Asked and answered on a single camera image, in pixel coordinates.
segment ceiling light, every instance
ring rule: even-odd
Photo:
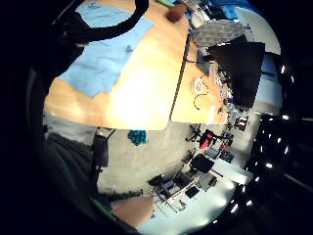
[[[247,206],[251,206],[251,205],[252,205],[252,200],[247,201],[247,202],[246,202],[246,205],[247,205]]]
[[[287,146],[286,149],[285,149],[285,151],[284,151],[284,154],[287,154],[289,150],[290,150],[290,147]]]
[[[272,164],[266,164],[265,166],[268,167],[268,168],[273,168]]]
[[[224,198],[219,198],[217,201],[218,206],[224,207],[227,204],[227,200]]]
[[[238,208],[238,204],[235,204],[234,207],[232,208],[231,212],[235,212]]]
[[[285,71],[285,66],[282,66],[282,69],[281,69],[281,74],[283,74]]]
[[[226,181],[226,185],[225,186],[226,186],[227,189],[233,189],[235,187],[234,183],[232,181],[230,181],[230,180]]]

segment floor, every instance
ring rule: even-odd
[[[181,166],[181,160],[187,156],[188,150],[195,146],[186,142],[190,136],[189,123],[170,122],[162,131],[148,132],[148,143],[135,146],[127,138],[129,130],[117,130],[109,140],[109,166],[104,168],[98,180],[102,193],[147,192],[151,189],[147,181],[156,175],[170,175]],[[220,134],[224,127],[219,125],[202,125],[201,130],[209,128]],[[110,133],[101,130],[104,135]]]

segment office chair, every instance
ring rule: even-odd
[[[190,138],[185,138],[185,140],[195,142],[198,136],[201,137],[201,131],[200,131],[201,124],[198,125],[197,129],[195,129],[192,125],[189,125],[189,126],[193,130],[193,135]]]
[[[205,133],[201,136],[199,140],[199,148],[205,149],[208,147],[211,143],[215,144],[217,140],[217,135],[215,135],[212,131],[206,130]]]
[[[191,169],[196,169],[202,173],[208,173],[208,171],[213,167],[214,161],[209,160],[205,155],[197,155],[190,163]]]

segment person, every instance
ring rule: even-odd
[[[51,114],[44,114],[47,131],[46,166],[61,194],[81,211],[96,218],[94,206],[105,214],[117,216],[136,228],[151,218],[154,210],[152,195],[110,201],[98,192],[97,179],[93,182],[94,159],[92,144],[97,126],[72,122]]]

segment chair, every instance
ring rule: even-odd
[[[213,167],[214,161],[209,160],[205,155],[197,155],[190,163],[191,169],[197,169],[202,173],[208,173],[208,171]]]
[[[200,131],[201,124],[198,125],[197,129],[195,129],[192,125],[189,125],[189,126],[193,130],[193,135],[190,138],[185,138],[185,140],[195,142],[198,136],[201,137],[201,131]]]
[[[210,130],[206,130],[205,133],[201,136],[200,140],[199,140],[199,147],[201,149],[205,149],[206,147],[208,147],[211,143],[215,144],[216,143],[216,135],[210,131]]]
[[[184,188],[191,182],[191,179],[183,172],[178,172],[173,181],[179,188]]]

